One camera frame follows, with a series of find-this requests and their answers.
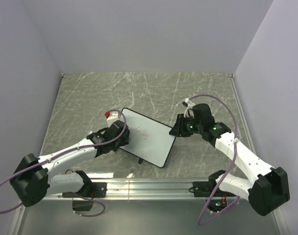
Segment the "small black-framed whiteboard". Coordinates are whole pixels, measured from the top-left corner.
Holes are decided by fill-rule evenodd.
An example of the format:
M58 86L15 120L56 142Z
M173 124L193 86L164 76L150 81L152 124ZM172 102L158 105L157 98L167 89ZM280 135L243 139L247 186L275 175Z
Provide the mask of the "small black-framed whiteboard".
M121 149L163 168L176 139L169 134L171 127L129 108L123 108L122 113L130 130L130 142Z

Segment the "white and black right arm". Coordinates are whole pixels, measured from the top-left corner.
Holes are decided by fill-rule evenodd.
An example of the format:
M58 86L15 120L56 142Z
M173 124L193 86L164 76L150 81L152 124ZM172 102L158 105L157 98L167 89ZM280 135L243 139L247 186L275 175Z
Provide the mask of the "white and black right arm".
M189 191L195 197L222 197L221 201L210 202L208 209L220 212L227 207L227 196L238 196L247 200L259 215L266 216L290 200L288 175L283 168L274 168L257 157L230 128L214 120L207 104L194 104L186 99L183 105L186 110L177 116L169 134L181 138L201 135L203 140L233 160L246 176L243 179L219 170L206 182L193 182Z

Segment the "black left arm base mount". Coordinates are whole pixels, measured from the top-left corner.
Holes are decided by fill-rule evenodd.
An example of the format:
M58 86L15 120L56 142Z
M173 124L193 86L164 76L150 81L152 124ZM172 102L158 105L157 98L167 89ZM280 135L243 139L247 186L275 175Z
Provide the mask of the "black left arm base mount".
M81 217L97 217L105 212L105 205L97 201L99 198L105 198L107 192L107 183L105 182L92 182L84 185L78 192L64 192L63 198L72 199L73 213ZM93 205L98 204L102 210L97 214L84 214L90 212Z

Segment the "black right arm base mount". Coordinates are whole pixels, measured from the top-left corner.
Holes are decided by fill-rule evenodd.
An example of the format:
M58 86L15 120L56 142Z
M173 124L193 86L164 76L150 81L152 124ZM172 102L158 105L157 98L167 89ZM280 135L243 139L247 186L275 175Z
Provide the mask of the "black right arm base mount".
M219 189L215 192L213 197L217 197L217 199L209 200L209 196L211 195L214 189L213 184L210 181L199 181L193 182L192 187L188 190L190 193L193 193L194 197L206 197L206 200L209 201L207 209L210 212L220 212L222 209L226 208L227 203L227 193L223 192Z

